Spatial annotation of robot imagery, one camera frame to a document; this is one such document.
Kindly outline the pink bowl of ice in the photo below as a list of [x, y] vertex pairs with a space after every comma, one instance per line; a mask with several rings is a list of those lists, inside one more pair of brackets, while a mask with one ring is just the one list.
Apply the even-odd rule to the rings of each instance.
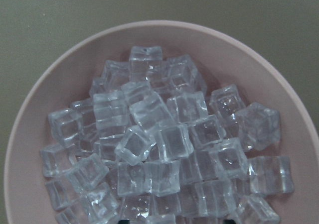
[[9, 139], [5, 207], [11, 224], [116, 223], [99, 218], [85, 197], [55, 210], [68, 178], [83, 193], [103, 182], [97, 154], [82, 156], [82, 114], [102, 145], [125, 156], [120, 192], [141, 206], [177, 195], [185, 215], [236, 214], [231, 178], [248, 178], [282, 224], [319, 221], [319, 138], [300, 98], [282, 75], [237, 40], [202, 26], [143, 21], [117, 26], [54, 62], [25, 99]]

